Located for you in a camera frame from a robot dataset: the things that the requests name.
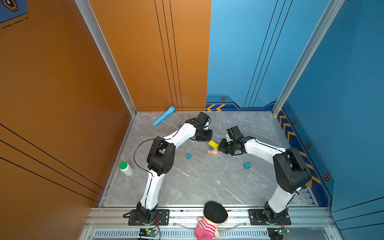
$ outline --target green bottle cap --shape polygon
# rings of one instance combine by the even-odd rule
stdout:
[[[122,163],[120,163],[119,167],[120,167],[121,170],[124,170],[124,169],[126,169],[128,167],[128,163],[122,162]]]

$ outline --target pink pants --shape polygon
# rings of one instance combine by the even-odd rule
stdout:
[[[207,230],[202,229],[199,225],[195,229],[197,240],[212,240],[213,236]]]

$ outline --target gray marble floor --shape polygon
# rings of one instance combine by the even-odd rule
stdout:
[[[197,117],[198,113],[174,112],[156,127],[152,123],[162,113],[137,113],[119,160],[119,163],[128,162],[134,173],[127,177],[118,166],[114,169],[104,206],[136,205],[143,195],[148,175],[133,161],[136,147],[146,139],[169,135],[178,129],[178,124]],[[253,136],[278,147],[289,147],[271,113],[212,111],[207,114],[211,117],[209,128],[213,130],[212,140],[217,143],[225,138],[226,129],[237,125],[244,136]],[[136,152],[135,159],[143,168],[147,166],[151,144],[152,141],[142,144]],[[176,150],[174,166],[161,187],[159,206],[205,204],[209,200],[218,200],[223,205],[264,206],[277,186],[273,165],[249,154],[207,154],[207,146],[207,142],[187,140]],[[192,154],[192,159],[186,158],[187,153]],[[244,169],[245,162],[250,162],[250,169]],[[307,201],[305,194],[300,194],[291,204],[307,204]]]

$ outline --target white bottle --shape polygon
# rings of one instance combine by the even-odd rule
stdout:
[[[119,167],[125,176],[129,177],[133,174],[133,168],[128,163],[122,162]]]

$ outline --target yellow block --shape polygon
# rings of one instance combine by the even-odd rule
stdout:
[[[208,143],[208,145],[211,146],[211,147],[213,147],[214,149],[217,149],[217,148],[218,148],[218,144],[215,143],[214,141],[210,141],[210,142]]]

